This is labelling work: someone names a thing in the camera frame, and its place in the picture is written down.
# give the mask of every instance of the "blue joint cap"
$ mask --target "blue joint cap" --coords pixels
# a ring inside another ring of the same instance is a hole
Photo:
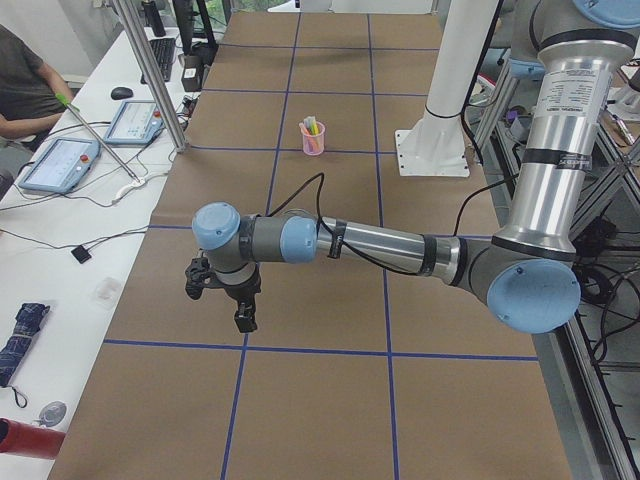
[[[541,63],[527,62],[515,58],[509,59],[509,63],[511,64],[511,75],[514,78],[541,80],[544,77],[545,69]]]
[[[525,333],[550,332],[567,323],[580,304],[580,284],[555,260],[517,263],[489,287],[487,306],[498,320]]]
[[[616,30],[640,27],[638,0],[573,0],[578,11],[598,25]]]
[[[316,256],[318,233],[311,218],[291,217],[282,227],[280,253],[287,263],[307,263]]]
[[[193,234],[203,250],[215,250],[238,231],[240,214],[228,203],[216,202],[198,210],[191,222]]]

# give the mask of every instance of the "red cylinder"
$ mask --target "red cylinder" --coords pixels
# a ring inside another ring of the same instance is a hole
[[[56,458],[65,433],[0,418],[0,453],[23,457]]]

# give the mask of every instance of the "keyboard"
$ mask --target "keyboard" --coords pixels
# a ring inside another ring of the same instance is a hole
[[[176,50],[175,38],[154,38],[149,40],[153,55],[156,57],[162,78],[165,82],[171,80],[171,67],[173,67],[173,54]],[[144,75],[140,79],[140,83],[147,83]]]

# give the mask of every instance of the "folded black umbrella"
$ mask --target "folded black umbrella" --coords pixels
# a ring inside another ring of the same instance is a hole
[[[31,341],[40,331],[40,323],[49,312],[49,306],[41,303],[23,303],[16,315],[16,326],[9,337],[7,345],[0,351],[0,387],[10,387],[11,376],[20,365],[22,358],[29,350]],[[20,407],[26,406],[26,398],[23,404],[18,401],[18,392],[14,387],[16,403]]]

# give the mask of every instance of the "person's arm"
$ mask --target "person's arm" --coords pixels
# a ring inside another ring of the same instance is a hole
[[[42,118],[28,118],[25,120],[7,120],[0,115],[0,137],[15,140],[18,138],[33,135],[52,128],[62,113],[55,113]]]
[[[69,101],[73,100],[73,92],[69,88],[69,85],[67,85],[67,82],[65,82],[60,74],[48,63],[43,62],[40,68],[36,70],[36,73],[40,75],[45,82],[47,82],[47,85],[49,85],[49,88],[53,93],[61,93],[67,97]]]

